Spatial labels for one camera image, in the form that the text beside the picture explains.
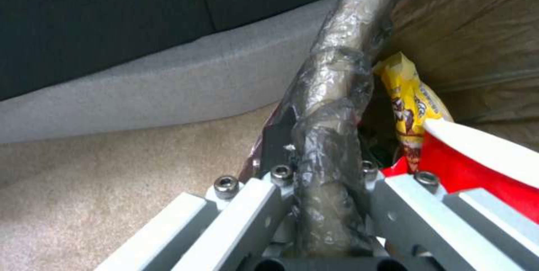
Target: white plastic strip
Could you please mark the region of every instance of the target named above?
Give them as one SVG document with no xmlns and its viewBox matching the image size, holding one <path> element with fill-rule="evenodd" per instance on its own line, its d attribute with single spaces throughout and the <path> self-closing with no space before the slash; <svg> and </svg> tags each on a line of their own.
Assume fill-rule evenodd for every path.
<svg viewBox="0 0 539 271">
<path fill-rule="evenodd" d="M 539 153 L 477 129 L 427 119 L 425 130 L 479 164 L 539 189 Z"/>
</svg>

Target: black plastic part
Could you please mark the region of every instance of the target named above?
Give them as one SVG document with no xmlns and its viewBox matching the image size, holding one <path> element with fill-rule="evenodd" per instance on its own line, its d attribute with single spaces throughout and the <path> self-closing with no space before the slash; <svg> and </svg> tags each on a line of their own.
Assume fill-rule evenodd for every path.
<svg viewBox="0 0 539 271">
<path fill-rule="evenodd" d="M 283 119 L 262 132 L 262 153 L 260 158 L 260 177 L 278 165 L 287 165 L 293 170 L 296 168 L 294 151 L 285 149 L 292 144 L 291 131 L 295 125 L 295 114 L 292 108 L 287 110 Z"/>
<path fill-rule="evenodd" d="M 239 271 L 442 271 L 432 258 L 252 259 Z"/>
</svg>

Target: bolt head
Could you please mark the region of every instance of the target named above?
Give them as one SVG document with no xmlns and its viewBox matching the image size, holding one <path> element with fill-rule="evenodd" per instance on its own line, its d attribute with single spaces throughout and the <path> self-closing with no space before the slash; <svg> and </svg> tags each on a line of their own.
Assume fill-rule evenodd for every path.
<svg viewBox="0 0 539 271">
<path fill-rule="evenodd" d="M 440 185 L 440 179 L 434 173 L 430 173 L 429 171 L 418 171 L 414 173 L 414 179 L 432 194 L 436 192 Z"/>
<path fill-rule="evenodd" d="M 294 171 L 287 165 L 277 165 L 271 169 L 271 181 L 282 187 L 293 183 Z"/>
<path fill-rule="evenodd" d="M 239 182 L 232 175 L 223 175 L 215 180 L 213 188 L 218 198 L 231 199 L 239 191 Z"/>
<path fill-rule="evenodd" d="M 376 179 L 376 175 L 378 175 L 378 167 L 370 162 L 369 160 L 362 160 L 361 161 L 361 167 L 363 176 L 368 181 L 373 181 Z"/>
</svg>

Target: cartoon character print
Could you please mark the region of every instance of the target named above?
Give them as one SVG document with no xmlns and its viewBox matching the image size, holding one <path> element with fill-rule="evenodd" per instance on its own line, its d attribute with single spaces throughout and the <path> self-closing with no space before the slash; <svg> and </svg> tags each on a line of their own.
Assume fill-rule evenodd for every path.
<svg viewBox="0 0 539 271">
<path fill-rule="evenodd" d="M 404 102 L 397 97 L 391 101 L 393 106 L 393 114 L 395 114 L 395 121 L 404 121 L 406 127 L 406 134 L 412 130 L 414 125 L 414 112 L 410 109 L 404 108 Z"/>
</svg>

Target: beige carpet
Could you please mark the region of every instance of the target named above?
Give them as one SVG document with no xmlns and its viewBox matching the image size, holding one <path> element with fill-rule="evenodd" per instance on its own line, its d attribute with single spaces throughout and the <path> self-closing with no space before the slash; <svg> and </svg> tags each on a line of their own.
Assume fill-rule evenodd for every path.
<svg viewBox="0 0 539 271">
<path fill-rule="evenodd" d="M 274 107 L 0 145 L 0 270 L 95 268 L 181 192 L 236 174 Z"/>
</svg>

